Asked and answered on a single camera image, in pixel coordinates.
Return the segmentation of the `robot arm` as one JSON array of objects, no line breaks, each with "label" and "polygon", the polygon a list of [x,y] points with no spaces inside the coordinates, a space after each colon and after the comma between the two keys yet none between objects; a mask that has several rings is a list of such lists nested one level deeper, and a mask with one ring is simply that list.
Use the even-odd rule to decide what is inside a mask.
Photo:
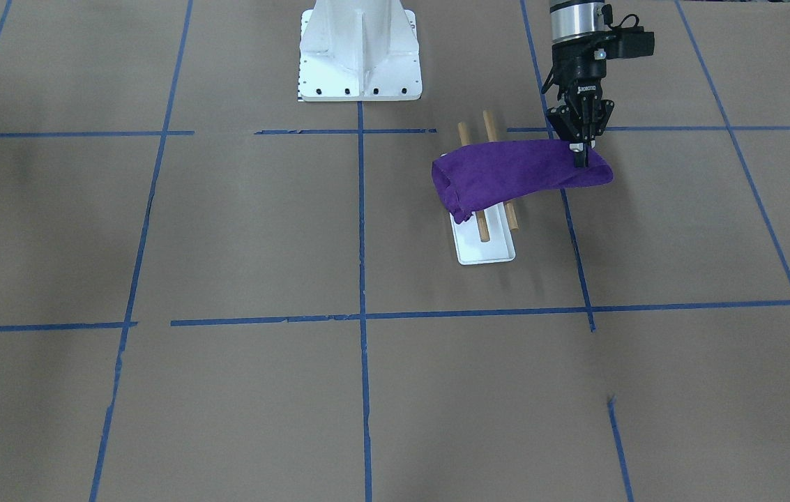
[{"label": "robot arm", "polygon": [[604,97],[611,8],[602,1],[554,1],[550,7],[552,67],[542,83],[547,94],[557,88],[557,103],[547,120],[569,144],[576,168],[586,169],[598,136],[604,134],[614,102]]}]

